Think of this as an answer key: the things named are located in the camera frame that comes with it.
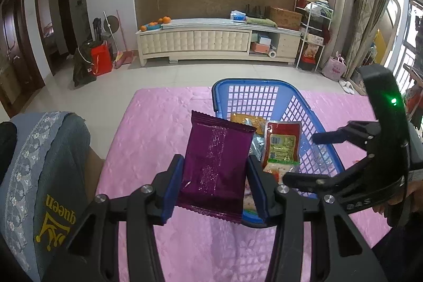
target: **red bag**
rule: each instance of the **red bag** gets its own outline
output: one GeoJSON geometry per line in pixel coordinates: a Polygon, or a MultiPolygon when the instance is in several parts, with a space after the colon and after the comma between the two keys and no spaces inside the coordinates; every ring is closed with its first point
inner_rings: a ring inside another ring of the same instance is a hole
{"type": "Polygon", "coordinates": [[[104,41],[100,46],[91,49],[91,56],[93,59],[93,75],[101,76],[109,73],[112,68],[112,61],[110,59],[109,48],[107,42],[104,41]]]}

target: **door frame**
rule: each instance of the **door frame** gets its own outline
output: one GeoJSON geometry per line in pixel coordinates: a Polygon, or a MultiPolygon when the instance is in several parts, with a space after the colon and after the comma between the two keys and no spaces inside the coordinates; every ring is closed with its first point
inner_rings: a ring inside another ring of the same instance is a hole
{"type": "MultiPolygon", "coordinates": [[[[37,62],[35,60],[34,52],[32,51],[31,42],[28,35],[28,27],[25,16],[25,1],[16,0],[15,7],[13,12],[15,31],[16,31],[16,40],[18,46],[22,51],[22,55],[25,58],[25,62],[28,66],[29,72],[31,74],[31,79],[34,84],[34,92],[38,89],[41,89],[45,86],[43,77],[41,76],[40,70],[38,69],[37,62]]],[[[6,110],[7,115],[12,118],[17,114],[16,110],[12,107],[12,103],[7,97],[4,90],[0,87],[0,102],[3,105],[3,108],[6,110]]]]}
{"type": "MultiPolygon", "coordinates": [[[[61,24],[63,29],[63,35],[65,36],[66,46],[70,54],[73,54],[78,47],[77,39],[75,37],[75,31],[73,29],[73,22],[71,16],[71,8],[69,5],[69,0],[59,0],[59,13],[61,18],[61,24]]],[[[44,40],[43,28],[41,26],[40,20],[40,11],[38,8],[38,0],[35,0],[35,15],[37,17],[38,30],[40,33],[40,39],[43,45],[44,54],[47,58],[52,75],[56,74],[56,69],[54,68],[50,57],[46,54],[46,44],[44,40]]]]}

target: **pink box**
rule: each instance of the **pink box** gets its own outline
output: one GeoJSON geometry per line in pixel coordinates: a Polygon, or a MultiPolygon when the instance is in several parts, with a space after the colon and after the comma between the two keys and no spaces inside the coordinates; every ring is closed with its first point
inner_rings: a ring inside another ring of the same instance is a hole
{"type": "Polygon", "coordinates": [[[257,42],[252,42],[251,43],[251,50],[253,52],[267,54],[269,52],[269,49],[270,49],[270,46],[261,45],[261,44],[259,44],[257,42]]]}

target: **wooden door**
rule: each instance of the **wooden door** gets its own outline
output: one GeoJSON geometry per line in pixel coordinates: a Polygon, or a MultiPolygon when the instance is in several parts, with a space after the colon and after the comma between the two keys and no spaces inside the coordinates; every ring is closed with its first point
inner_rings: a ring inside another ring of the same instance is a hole
{"type": "Polygon", "coordinates": [[[7,45],[7,58],[9,59],[23,92],[30,93],[35,90],[32,77],[18,40],[18,25],[16,20],[16,0],[5,0],[2,6],[3,29],[7,45]]]}

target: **white shelf rack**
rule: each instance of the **white shelf rack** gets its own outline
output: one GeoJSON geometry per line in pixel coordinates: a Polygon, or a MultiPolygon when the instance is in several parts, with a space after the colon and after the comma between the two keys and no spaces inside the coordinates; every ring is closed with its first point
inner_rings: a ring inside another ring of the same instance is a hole
{"type": "MultiPolygon", "coordinates": [[[[305,8],[300,8],[300,7],[297,6],[297,1],[298,0],[295,0],[294,11],[296,11],[297,9],[299,9],[299,10],[303,10],[303,11],[306,11],[307,12],[307,10],[305,8]]],[[[330,26],[332,24],[333,10],[331,8],[325,7],[324,5],[318,4],[318,3],[315,3],[315,2],[310,2],[310,4],[311,5],[310,5],[310,11],[308,12],[307,24],[301,22],[301,25],[303,27],[305,27],[305,33],[302,33],[302,35],[301,35],[302,45],[301,45],[300,54],[299,54],[299,57],[298,57],[298,60],[297,60],[297,66],[296,66],[296,68],[298,68],[298,64],[300,63],[302,50],[304,49],[304,44],[309,43],[306,40],[306,37],[307,37],[307,35],[309,33],[309,29],[314,29],[314,30],[317,30],[317,31],[321,31],[322,34],[323,34],[323,30],[322,29],[317,29],[317,28],[314,28],[314,27],[311,27],[310,26],[310,19],[311,19],[311,16],[312,16],[312,9],[314,7],[319,7],[319,8],[326,9],[331,14],[331,17],[327,17],[327,16],[324,16],[322,14],[313,14],[313,16],[315,16],[315,17],[322,17],[324,19],[327,19],[329,21],[328,30],[330,30],[330,26]]],[[[316,68],[314,69],[315,71],[317,70],[317,67],[319,66],[320,59],[321,59],[321,56],[323,55],[323,50],[324,50],[324,47],[325,47],[324,45],[318,45],[318,46],[322,47],[322,49],[321,49],[321,52],[320,52],[320,55],[319,55],[319,60],[318,60],[318,62],[316,64],[316,68]]]]}

